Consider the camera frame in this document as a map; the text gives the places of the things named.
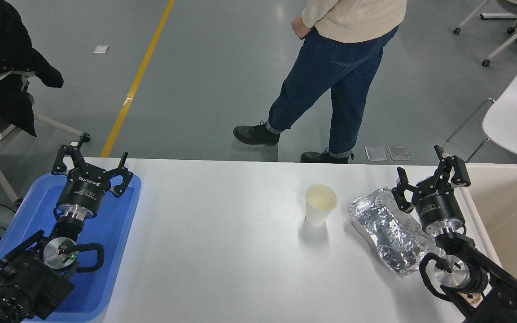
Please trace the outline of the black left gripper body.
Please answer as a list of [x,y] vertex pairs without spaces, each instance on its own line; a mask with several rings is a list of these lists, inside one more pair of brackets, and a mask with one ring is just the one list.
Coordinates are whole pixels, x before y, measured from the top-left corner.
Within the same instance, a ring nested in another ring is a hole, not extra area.
[[117,170],[106,171],[92,164],[84,164],[68,172],[66,185],[56,202],[56,208],[65,212],[67,206],[78,206],[87,212],[98,212],[103,198],[119,176]]

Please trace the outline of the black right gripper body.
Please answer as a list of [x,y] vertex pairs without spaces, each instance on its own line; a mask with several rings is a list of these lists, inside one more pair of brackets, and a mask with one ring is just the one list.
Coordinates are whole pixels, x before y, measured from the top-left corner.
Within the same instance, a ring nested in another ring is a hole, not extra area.
[[454,188],[448,180],[420,181],[412,202],[425,233],[456,232],[465,225]]

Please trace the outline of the person's hand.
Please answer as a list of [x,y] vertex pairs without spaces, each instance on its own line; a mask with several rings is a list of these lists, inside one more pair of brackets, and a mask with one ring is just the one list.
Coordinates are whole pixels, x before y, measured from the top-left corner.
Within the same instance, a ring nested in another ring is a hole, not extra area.
[[298,39],[304,39],[312,30],[312,27],[308,27],[304,24],[302,16],[297,16],[290,24],[291,29]]

